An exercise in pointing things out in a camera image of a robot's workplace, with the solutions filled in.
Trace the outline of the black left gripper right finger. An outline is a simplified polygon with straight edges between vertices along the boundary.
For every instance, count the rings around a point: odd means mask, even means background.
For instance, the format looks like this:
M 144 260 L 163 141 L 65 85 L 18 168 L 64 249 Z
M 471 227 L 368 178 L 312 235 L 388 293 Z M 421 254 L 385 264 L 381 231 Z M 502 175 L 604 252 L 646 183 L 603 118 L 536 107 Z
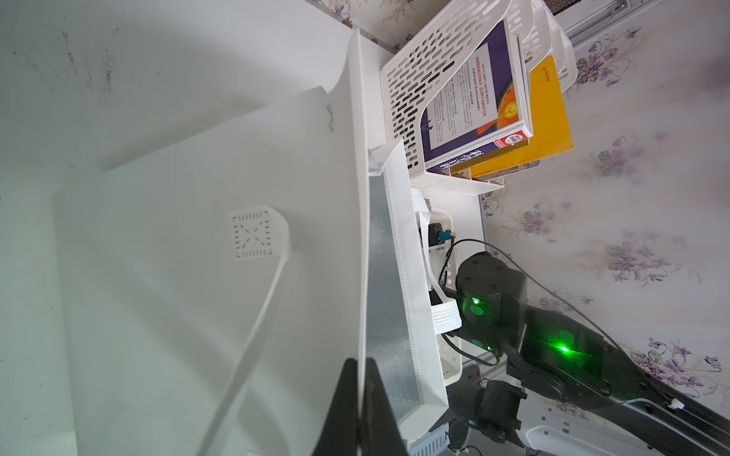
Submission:
M 398 429 L 378 365 L 373 358 L 365 362 L 360 448 L 364 456 L 408 456 Z

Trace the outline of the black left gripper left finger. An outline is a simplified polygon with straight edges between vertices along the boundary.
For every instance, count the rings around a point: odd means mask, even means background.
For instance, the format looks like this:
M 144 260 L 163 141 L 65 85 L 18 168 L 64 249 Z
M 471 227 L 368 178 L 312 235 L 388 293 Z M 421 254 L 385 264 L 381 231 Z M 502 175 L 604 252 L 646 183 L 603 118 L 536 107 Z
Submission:
M 355 456 L 359 443 L 359 390 L 357 361 L 347 359 L 325 418 L 313 456 Z

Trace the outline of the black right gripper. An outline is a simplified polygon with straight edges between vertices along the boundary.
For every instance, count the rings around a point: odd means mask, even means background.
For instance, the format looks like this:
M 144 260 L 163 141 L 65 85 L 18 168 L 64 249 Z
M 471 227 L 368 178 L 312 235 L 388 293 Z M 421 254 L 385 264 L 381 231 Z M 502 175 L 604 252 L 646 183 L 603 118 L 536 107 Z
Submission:
M 486 252 L 465 260 L 456 275 L 462 326 L 458 337 L 495 356 L 516 349 L 527 311 L 527 277 Z

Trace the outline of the white insulated delivery bag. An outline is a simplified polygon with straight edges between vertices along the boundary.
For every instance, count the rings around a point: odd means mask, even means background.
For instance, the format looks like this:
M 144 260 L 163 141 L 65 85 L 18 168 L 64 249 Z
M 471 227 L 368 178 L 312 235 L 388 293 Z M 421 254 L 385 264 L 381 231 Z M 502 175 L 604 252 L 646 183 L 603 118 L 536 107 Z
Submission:
M 53 200 L 82 455 L 312 455 L 344 362 L 409 446 L 448 399 L 387 54 Z

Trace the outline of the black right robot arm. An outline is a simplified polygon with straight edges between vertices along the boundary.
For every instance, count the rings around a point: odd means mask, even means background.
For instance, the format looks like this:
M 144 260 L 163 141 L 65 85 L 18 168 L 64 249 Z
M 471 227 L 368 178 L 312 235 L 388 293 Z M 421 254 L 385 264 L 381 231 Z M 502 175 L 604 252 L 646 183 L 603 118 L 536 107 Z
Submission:
M 507 362 L 507 375 L 592 412 L 665 455 L 726 455 L 729 422 L 642 370 L 610 338 L 528 305 L 530 276 L 487 252 L 457 270 L 456 336 Z

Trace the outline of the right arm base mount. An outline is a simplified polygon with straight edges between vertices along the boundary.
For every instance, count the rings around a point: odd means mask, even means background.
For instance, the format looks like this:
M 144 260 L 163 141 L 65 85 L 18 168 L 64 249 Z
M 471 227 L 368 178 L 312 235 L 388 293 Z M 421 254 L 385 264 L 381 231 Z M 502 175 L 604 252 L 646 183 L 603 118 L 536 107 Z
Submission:
M 526 448 L 517 431 L 521 421 L 517 413 L 527 394 L 500 380 L 483 378 L 477 366 L 467 366 L 458 381 L 447 388 L 449 409 L 443 418 L 449 425 L 449 450 L 467 449 L 472 431 L 496 444 L 511 443 Z

